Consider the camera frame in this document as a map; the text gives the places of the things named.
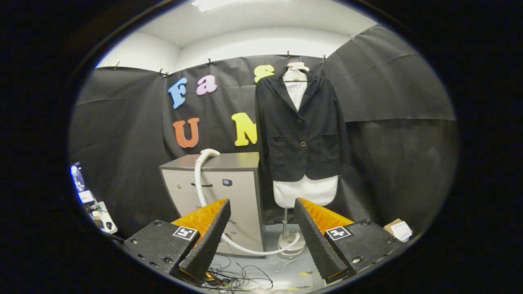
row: floor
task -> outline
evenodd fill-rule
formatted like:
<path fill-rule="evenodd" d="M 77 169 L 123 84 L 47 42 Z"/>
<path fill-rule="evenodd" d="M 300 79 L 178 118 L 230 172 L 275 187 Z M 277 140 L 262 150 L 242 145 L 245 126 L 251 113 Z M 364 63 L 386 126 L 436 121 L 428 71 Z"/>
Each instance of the floor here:
<path fill-rule="evenodd" d="M 287 228 L 290 230 L 299 230 L 297 224 L 288 224 Z M 277 250 L 277 241 L 281 232 L 282 224 L 266 226 L 266 251 Z M 268 255 L 265 258 L 215 255 L 211 263 L 211 268 L 222 268 L 223 270 L 240 274 L 242 270 L 241 267 L 254 265 L 263 270 L 273 281 L 274 286 L 271 288 L 271 291 L 287 290 L 293 294 L 305 294 L 325 287 L 325 282 L 319 277 L 307 247 L 305 247 L 304 252 L 294 262 L 280 268 L 280 266 L 283 266 L 288 261 L 289 259 L 280 258 L 276 254 Z M 249 278 L 267 278 L 260 270 L 253 266 L 248 266 L 244 268 L 244 270 Z M 245 291 L 253 288 L 268 289 L 270 288 L 270 281 L 251 280 L 248 281 L 248 284 L 237 288 L 237 290 Z"/>

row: filing cabinet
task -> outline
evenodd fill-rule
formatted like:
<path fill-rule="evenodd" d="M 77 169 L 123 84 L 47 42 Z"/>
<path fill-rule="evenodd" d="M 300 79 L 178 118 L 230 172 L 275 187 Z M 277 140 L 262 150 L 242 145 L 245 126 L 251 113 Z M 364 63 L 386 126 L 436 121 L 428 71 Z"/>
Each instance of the filing cabinet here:
<path fill-rule="evenodd" d="M 201 207 L 194 173 L 199 156 L 185 155 L 160 166 L 165 187 L 180 216 Z M 222 198 L 228 198 L 231 202 L 231 217 L 224 233 L 244 248 L 265 251 L 258 163 L 257 152 L 224 153 L 210 157 L 201 168 L 201 184 L 207 203 Z M 223 240 L 217 253 L 260 257 L 240 251 Z"/>

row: cardboard box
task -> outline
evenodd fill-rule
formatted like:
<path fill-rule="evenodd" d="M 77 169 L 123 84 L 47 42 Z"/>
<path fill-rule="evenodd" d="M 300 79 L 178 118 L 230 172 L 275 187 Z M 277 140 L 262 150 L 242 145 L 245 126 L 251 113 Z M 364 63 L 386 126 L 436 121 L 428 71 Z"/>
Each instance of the cardboard box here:
<path fill-rule="evenodd" d="M 394 226 L 394 225 L 396 225 L 396 224 L 399 224 L 399 223 L 401 223 L 401 222 L 403 222 L 403 220 L 401 220 L 401 219 L 396 219 L 395 221 L 393 221 L 393 222 L 389 223 L 388 225 L 384 226 L 383 228 L 384 228 L 387 232 L 389 232 L 391 235 L 393 235 L 393 236 L 395 236 L 396 238 L 398 238 L 398 236 L 394 235 L 394 232 L 392 231 L 392 228 L 391 228 L 391 227 Z M 405 239 L 405 240 L 401 240 L 401 239 L 400 239 L 400 240 L 403 241 L 403 242 L 406 242 L 406 241 L 408 241 L 409 239 L 410 239 L 410 236 L 409 236 L 407 239 Z"/>

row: drawer handle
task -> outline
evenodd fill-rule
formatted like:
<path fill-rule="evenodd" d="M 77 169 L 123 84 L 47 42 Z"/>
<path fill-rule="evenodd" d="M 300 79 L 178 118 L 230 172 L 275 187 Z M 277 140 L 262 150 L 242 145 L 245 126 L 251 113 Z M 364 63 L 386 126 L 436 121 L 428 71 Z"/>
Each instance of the drawer handle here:
<path fill-rule="evenodd" d="M 212 187 L 212 184 L 208 184 L 208 185 L 201 185 L 201 186 L 202 186 L 202 187 Z"/>

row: foam letter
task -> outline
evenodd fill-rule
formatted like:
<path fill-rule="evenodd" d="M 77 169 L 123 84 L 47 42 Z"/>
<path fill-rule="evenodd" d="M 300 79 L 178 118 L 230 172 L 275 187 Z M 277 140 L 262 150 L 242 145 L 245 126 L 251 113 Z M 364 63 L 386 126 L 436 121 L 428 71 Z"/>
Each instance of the foam letter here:
<path fill-rule="evenodd" d="M 185 95 L 185 86 L 184 84 L 187 83 L 187 79 L 182 77 L 176 84 L 172 85 L 171 88 L 169 88 L 168 92 L 173 97 L 173 108 L 176 109 L 178 106 L 182 105 L 185 102 L 185 98 L 182 97 L 182 95 Z"/>
<path fill-rule="evenodd" d="M 189 118 L 187 120 L 187 122 L 191 126 L 192 137 L 190 140 L 185 139 L 185 132 L 184 132 L 185 122 L 183 120 L 178 120 L 173 123 L 174 131 L 176 133 L 176 141 L 178 142 L 178 145 L 182 146 L 183 148 L 191 148 L 191 147 L 196 146 L 196 144 L 198 144 L 198 122 L 199 121 L 200 121 L 200 119 L 197 117 Z"/>
<path fill-rule="evenodd" d="M 274 74 L 274 67 L 272 65 L 267 64 L 267 65 L 257 66 L 254 69 L 254 75 L 256 76 L 256 77 L 254 77 L 254 82 L 258 83 L 258 81 L 262 77 L 270 76 L 270 75 L 273 75 L 273 74 Z"/>
<path fill-rule="evenodd" d="M 218 86 L 216 86 L 216 78 L 213 75 L 206 75 L 198 81 L 198 88 L 196 94 L 203 95 L 205 93 L 214 92 Z"/>
<path fill-rule="evenodd" d="M 249 145 L 249 141 L 246 139 L 245 135 L 249 137 L 253 144 L 256 144 L 258 141 L 258 133 L 256 132 L 256 123 L 249 118 L 245 112 L 240 112 L 233 114 L 231 116 L 232 120 L 236 122 L 236 138 L 234 145 L 236 146 L 246 146 Z"/>

